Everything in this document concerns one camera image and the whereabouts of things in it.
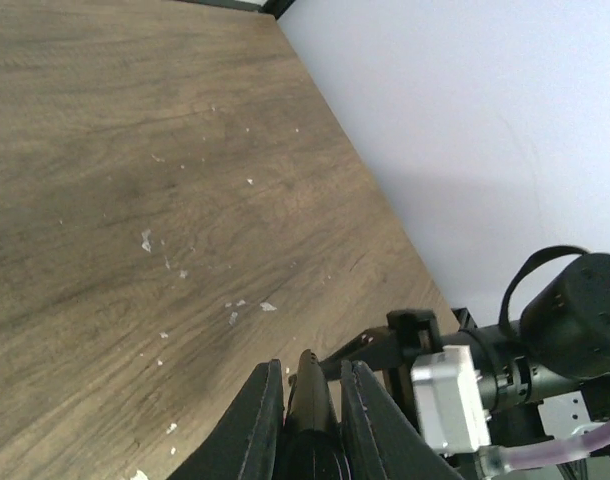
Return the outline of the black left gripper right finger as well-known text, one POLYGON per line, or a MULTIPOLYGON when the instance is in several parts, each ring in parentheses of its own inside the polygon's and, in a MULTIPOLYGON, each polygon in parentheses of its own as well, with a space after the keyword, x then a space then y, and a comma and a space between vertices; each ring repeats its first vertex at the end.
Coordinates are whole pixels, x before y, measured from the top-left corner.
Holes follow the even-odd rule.
POLYGON ((366 363, 341 365, 341 434, 353 479, 460 475, 422 439, 366 363))

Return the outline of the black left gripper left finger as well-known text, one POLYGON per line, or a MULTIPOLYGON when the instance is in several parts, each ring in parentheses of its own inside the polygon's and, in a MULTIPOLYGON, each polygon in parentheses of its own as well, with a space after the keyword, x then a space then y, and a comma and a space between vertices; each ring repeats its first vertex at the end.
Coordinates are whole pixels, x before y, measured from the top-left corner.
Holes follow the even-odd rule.
POLYGON ((258 364, 215 428, 171 479, 270 479, 283 427, 282 369, 258 364))

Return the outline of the black remote control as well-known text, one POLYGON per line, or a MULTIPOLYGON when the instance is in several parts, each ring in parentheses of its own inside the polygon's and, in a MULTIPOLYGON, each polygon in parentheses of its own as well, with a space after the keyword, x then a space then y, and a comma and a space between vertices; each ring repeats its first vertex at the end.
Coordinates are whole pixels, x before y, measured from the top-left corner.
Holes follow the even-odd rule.
POLYGON ((309 349, 290 381, 276 479, 349 479, 348 460, 327 380, 309 349))

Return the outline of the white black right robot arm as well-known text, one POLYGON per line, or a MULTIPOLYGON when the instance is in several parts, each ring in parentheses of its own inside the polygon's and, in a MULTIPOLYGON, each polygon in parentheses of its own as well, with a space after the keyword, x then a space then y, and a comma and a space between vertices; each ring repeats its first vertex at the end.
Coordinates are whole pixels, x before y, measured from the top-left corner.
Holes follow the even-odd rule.
POLYGON ((381 373, 425 442, 468 477, 553 464, 565 478, 582 479, 588 457, 610 459, 610 254, 547 247, 516 277, 565 256, 570 263, 518 320, 503 299, 496 324, 478 327, 460 310, 459 330, 441 335, 432 312, 394 310, 322 370, 337 380, 343 362, 361 361, 381 373), (590 420, 576 455, 554 450, 539 413, 546 399, 568 393, 582 397, 590 420))

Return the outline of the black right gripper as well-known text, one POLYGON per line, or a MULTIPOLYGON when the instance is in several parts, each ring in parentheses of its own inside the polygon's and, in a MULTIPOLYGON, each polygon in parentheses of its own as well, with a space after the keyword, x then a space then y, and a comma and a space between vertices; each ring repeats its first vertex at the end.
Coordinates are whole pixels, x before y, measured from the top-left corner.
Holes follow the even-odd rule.
POLYGON ((413 363, 443 349, 438 320, 433 311, 419 309, 393 310, 386 318, 388 327, 361 332, 319 364, 327 380, 339 380, 343 361, 364 362, 372 371, 383 371, 395 400, 412 400, 413 363))

